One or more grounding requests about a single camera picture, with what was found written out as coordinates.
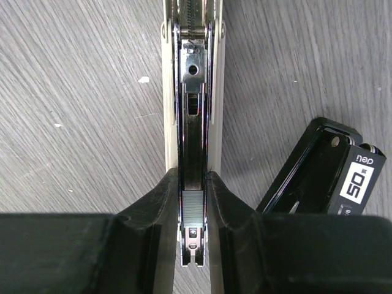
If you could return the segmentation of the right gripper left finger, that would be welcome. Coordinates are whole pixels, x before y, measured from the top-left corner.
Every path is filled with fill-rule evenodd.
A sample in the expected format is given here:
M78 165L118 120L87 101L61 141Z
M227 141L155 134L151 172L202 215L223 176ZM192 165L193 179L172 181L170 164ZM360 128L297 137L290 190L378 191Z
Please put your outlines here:
M2 214L2 293L171 293L178 172L118 214Z

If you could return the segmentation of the grey staple strip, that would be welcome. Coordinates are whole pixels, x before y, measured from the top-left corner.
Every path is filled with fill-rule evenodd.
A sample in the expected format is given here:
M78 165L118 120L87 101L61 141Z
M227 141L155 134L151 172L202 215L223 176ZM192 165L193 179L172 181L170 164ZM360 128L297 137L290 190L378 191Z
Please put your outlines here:
M202 228L204 223L204 193L202 190L182 191L183 225Z

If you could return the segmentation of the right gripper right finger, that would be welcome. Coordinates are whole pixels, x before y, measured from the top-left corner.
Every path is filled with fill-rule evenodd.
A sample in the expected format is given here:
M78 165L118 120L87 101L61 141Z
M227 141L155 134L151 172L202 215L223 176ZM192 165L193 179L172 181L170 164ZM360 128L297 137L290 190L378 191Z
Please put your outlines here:
M390 293L391 222L377 216L261 214L211 172L212 293Z

